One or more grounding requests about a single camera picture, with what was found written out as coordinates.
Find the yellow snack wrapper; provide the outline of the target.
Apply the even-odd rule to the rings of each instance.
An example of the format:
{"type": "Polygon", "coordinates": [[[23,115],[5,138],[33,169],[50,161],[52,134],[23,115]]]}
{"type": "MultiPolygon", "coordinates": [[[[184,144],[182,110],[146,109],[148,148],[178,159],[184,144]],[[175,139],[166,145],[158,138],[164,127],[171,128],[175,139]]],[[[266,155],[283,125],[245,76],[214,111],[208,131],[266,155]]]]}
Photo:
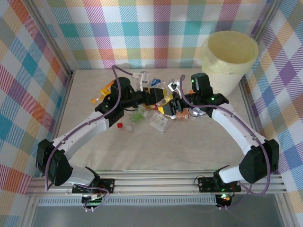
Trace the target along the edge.
{"type": "MultiPolygon", "coordinates": [[[[160,101],[161,99],[163,99],[164,97],[156,97],[155,96],[155,93],[154,93],[154,89],[155,89],[155,87],[154,88],[149,88],[148,89],[148,92],[149,92],[149,94],[152,96],[152,98],[151,98],[151,100],[152,100],[152,103],[151,103],[151,105],[147,105],[147,108],[148,109],[152,109],[152,110],[154,110],[154,106],[156,105],[156,103],[158,102],[158,101],[160,101]]],[[[160,111],[162,114],[164,114],[164,110],[163,110],[163,107],[162,106],[157,106],[158,107],[158,111],[160,111]]]]}

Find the clear plastic box with labels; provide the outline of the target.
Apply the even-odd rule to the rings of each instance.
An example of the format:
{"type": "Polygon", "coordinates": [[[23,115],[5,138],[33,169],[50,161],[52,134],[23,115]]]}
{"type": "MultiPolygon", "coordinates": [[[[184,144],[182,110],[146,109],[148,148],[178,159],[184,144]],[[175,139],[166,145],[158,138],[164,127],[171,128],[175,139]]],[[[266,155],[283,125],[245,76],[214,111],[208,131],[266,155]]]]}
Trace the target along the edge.
{"type": "Polygon", "coordinates": [[[161,133],[166,133],[173,123],[172,119],[157,112],[153,112],[149,120],[150,125],[161,133]]]}

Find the orange pill bottle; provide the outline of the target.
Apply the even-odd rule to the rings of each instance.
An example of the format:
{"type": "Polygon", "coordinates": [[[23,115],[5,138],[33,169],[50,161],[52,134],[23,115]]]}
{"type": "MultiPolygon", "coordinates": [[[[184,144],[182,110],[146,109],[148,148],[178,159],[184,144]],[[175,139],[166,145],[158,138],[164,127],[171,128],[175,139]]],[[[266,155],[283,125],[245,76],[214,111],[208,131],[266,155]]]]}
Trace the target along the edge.
{"type": "Polygon", "coordinates": [[[102,89],[100,89],[100,92],[103,95],[108,95],[111,93],[111,86],[114,84],[115,80],[112,80],[111,82],[109,82],[105,87],[103,87],[102,89]]]}

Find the clear bottle with green label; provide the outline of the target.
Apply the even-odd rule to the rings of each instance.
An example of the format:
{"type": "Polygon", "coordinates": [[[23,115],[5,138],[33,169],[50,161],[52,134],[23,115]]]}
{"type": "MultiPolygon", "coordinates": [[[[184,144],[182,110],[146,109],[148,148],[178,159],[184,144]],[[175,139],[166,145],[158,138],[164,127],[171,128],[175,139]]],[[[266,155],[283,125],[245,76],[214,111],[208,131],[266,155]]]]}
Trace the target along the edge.
{"type": "Polygon", "coordinates": [[[132,123],[139,123],[142,119],[146,118],[149,113],[150,111],[139,108],[134,111],[134,113],[130,117],[130,120],[132,123]]]}

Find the clear bottle with orange cap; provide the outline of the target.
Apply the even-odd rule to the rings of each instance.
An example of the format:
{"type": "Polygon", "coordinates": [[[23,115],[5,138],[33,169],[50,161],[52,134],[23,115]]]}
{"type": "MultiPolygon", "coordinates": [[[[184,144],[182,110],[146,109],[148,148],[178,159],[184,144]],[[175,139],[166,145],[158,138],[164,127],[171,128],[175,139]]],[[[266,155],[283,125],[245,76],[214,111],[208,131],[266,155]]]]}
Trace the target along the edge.
{"type": "Polygon", "coordinates": [[[98,105],[98,104],[100,104],[103,101],[104,97],[105,97],[104,93],[102,91],[98,91],[92,97],[91,102],[94,105],[98,105]]]}

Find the white round plastic bin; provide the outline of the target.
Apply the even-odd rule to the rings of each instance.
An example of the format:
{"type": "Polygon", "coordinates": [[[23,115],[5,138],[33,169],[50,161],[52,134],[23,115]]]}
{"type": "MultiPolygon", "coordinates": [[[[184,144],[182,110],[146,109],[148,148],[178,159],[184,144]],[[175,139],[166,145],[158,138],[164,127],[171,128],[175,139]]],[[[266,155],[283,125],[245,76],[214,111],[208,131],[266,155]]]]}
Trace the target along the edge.
{"type": "Polygon", "coordinates": [[[214,92],[221,93],[224,96],[228,96],[236,88],[242,77],[245,75],[226,75],[215,73],[206,74],[209,77],[209,81],[214,92]]]}

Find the clear bottle with blue label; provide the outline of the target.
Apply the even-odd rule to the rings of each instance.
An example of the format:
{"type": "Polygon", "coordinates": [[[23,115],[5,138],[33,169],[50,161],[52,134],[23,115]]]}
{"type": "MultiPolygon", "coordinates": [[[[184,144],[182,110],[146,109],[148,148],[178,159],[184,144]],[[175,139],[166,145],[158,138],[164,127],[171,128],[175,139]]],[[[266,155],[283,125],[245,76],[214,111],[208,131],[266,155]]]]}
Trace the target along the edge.
{"type": "Polygon", "coordinates": [[[149,81],[149,87],[166,89],[168,87],[168,82],[163,79],[153,78],[149,81]]]}

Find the colourful plaid backdrop panel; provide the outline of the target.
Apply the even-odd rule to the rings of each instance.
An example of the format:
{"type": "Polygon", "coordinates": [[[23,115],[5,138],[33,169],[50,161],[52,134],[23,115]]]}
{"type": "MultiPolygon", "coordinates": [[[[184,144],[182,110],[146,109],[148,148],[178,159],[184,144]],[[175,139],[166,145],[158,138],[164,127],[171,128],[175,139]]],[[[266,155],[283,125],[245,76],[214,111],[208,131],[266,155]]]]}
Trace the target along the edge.
{"type": "Polygon", "coordinates": [[[0,0],[0,227],[18,227],[37,146],[53,136],[68,81],[22,0],[0,0]]]}
{"type": "Polygon", "coordinates": [[[76,70],[197,68],[211,34],[252,35],[271,0],[33,0],[76,70]]]}
{"type": "Polygon", "coordinates": [[[261,134],[280,145],[278,171],[303,227],[303,0],[267,0],[271,6],[246,87],[261,134]]]}

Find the control circuit board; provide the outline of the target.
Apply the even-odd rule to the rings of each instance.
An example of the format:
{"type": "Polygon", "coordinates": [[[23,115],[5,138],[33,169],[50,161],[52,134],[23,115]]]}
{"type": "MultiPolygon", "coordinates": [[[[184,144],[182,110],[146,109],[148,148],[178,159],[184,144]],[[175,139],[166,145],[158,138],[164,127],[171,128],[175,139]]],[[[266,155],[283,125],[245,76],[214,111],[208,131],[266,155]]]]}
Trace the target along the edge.
{"type": "Polygon", "coordinates": [[[216,206],[219,208],[228,207],[232,203],[232,197],[228,194],[216,195],[216,203],[216,206]]]}
{"type": "Polygon", "coordinates": [[[82,196],[81,203],[84,208],[93,209],[102,203],[102,199],[101,195],[82,196]]]}

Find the grey metal plate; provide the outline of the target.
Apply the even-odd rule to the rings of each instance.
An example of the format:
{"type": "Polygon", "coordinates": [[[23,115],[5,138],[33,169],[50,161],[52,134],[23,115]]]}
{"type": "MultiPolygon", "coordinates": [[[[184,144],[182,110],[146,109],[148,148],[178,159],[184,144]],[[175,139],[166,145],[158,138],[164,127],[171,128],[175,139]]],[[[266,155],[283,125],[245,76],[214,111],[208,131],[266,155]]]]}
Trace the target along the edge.
{"type": "Polygon", "coordinates": [[[38,207],[30,227],[285,227],[276,214],[240,215],[208,206],[38,207]]]}

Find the aluminium table side rail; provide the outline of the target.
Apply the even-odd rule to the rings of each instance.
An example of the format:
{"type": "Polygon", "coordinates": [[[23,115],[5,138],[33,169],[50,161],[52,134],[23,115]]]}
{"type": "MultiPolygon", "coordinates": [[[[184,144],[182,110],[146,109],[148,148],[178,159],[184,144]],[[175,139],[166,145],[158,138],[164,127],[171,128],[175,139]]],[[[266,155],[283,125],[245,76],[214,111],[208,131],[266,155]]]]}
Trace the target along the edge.
{"type": "MultiPolygon", "coordinates": [[[[63,118],[64,111],[66,108],[67,100],[68,100],[68,97],[69,97],[69,94],[71,91],[75,73],[76,73],[76,71],[74,70],[68,76],[66,90],[64,92],[64,96],[63,96],[62,103],[60,106],[60,111],[59,111],[58,118],[54,125],[53,134],[52,134],[51,139],[55,139],[58,137],[59,129],[60,129],[60,126],[62,123],[62,118],[63,118]]],[[[34,219],[34,214],[36,211],[38,200],[39,200],[39,196],[26,196],[27,204],[25,207],[25,211],[23,212],[22,220],[17,225],[17,227],[31,227],[33,219],[34,219]]]]}
{"type": "MultiPolygon", "coordinates": [[[[252,108],[252,102],[249,98],[249,93],[245,86],[245,78],[243,77],[239,82],[239,88],[243,97],[244,105],[248,114],[250,125],[254,130],[259,132],[256,117],[252,108]]],[[[295,213],[291,207],[289,196],[286,193],[275,193],[275,200],[278,206],[282,222],[285,227],[299,227],[295,218],[295,213]]]]}

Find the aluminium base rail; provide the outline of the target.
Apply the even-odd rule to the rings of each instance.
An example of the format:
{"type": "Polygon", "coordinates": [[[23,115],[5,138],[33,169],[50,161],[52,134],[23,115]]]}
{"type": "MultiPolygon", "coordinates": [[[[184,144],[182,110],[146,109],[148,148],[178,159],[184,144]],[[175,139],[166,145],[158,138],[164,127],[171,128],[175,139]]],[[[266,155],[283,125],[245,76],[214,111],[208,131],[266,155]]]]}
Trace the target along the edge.
{"type": "MultiPolygon", "coordinates": [[[[115,187],[113,195],[126,196],[160,196],[160,195],[190,195],[199,194],[198,178],[196,174],[189,173],[143,173],[131,172],[121,175],[109,173],[102,176],[105,179],[114,179],[115,187]]],[[[241,186],[239,194],[247,193],[250,184],[246,181],[237,183],[241,186]]],[[[61,186],[51,186],[45,191],[44,178],[33,178],[27,191],[27,196],[76,196],[72,193],[72,183],[64,183],[61,186]]],[[[203,194],[232,194],[232,192],[206,192],[203,194]]]]}

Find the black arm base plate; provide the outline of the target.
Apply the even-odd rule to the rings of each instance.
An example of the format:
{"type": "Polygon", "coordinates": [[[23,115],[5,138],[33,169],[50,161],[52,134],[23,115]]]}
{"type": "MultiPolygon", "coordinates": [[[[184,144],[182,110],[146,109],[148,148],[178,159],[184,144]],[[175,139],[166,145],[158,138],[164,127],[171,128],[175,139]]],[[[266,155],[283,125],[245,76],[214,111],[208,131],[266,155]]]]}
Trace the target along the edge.
{"type": "Polygon", "coordinates": [[[104,188],[109,191],[109,193],[114,192],[115,187],[115,180],[114,179],[105,179],[100,178],[94,180],[89,186],[80,186],[79,184],[72,187],[73,194],[96,194],[102,193],[101,190],[94,189],[94,188],[104,188]]]}
{"type": "Polygon", "coordinates": [[[241,192],[241,186],[238,182],[231,182],[223,186],[216,186],[212,177],[199,177],[198,187],[199,192],[241,192]]]}

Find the aluminium frame post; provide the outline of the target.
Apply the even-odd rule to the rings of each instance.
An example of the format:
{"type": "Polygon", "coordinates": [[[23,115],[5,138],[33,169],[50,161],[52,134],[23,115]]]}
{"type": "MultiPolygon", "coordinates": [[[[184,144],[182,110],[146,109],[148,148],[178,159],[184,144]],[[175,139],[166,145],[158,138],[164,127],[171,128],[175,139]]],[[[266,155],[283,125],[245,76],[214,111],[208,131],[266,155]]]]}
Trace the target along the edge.
{"type": "Polygon", "coordinates": [[[63,68],[63,71],[69,76],[72,77],[73,70],[68,65],[64,55],[62,54],[57,42],[55,41],[47,23],[42,17],[42,14],[39,12],[38,7],[35,5],[34,0],[22,0],[26,8],[28,9],[30,15],[33,17],[36,22],[40,32],[44,36],[46,42],[49,44],[50,48],[54,52],[58,62],[63,68]]]}
{"type": "Polygon", "coordinates": [[[255,13],[256,21],[250,32],[251,38],[257,43],[261,41],[282,2],[283,0],[260,0],[255,13]]]}

